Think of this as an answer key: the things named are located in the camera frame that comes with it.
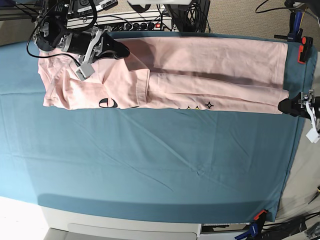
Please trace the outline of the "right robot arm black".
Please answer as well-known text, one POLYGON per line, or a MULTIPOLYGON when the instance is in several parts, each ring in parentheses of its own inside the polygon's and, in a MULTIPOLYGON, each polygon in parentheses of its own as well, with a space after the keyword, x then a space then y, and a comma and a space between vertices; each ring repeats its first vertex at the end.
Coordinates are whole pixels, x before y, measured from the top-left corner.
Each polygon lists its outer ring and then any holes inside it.
POLYGON ((121 42, 114 40, 105 29, 97 27, 98 12, 95 2, 90 0, 91 22, 80 28, 67 28, 70 0, 45 0, 36 27, 29 37, 43 52, 59 49, 61 53, 53 55, 34 55, 34 58, 53 58, 67 56, 76 66, 91 64, 99 59, 123 59, 130 55, 130 50, 121 42))

